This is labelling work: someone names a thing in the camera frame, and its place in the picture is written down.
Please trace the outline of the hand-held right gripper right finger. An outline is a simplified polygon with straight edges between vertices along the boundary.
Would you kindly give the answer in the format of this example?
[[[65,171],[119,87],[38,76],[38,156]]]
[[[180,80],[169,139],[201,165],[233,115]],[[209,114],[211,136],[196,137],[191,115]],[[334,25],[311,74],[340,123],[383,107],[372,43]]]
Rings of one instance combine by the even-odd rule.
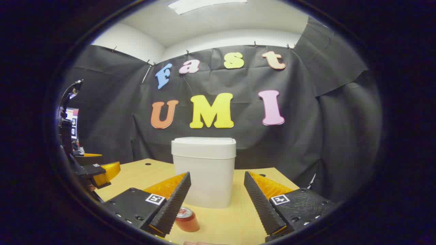
[[[246,171],[244,186],[270,242],[305,228],[338,205],[308,188],[291,189]]]

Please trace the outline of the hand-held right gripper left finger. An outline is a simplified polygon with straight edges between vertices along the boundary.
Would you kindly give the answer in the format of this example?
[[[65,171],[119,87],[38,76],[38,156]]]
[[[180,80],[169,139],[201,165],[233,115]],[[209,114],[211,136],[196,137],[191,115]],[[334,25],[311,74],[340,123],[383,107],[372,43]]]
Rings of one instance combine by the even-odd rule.
[[[143,190],[128,188],[102,205],[128,225],[164,238],[170,234],[190,186],[190,172],[185,172]]]

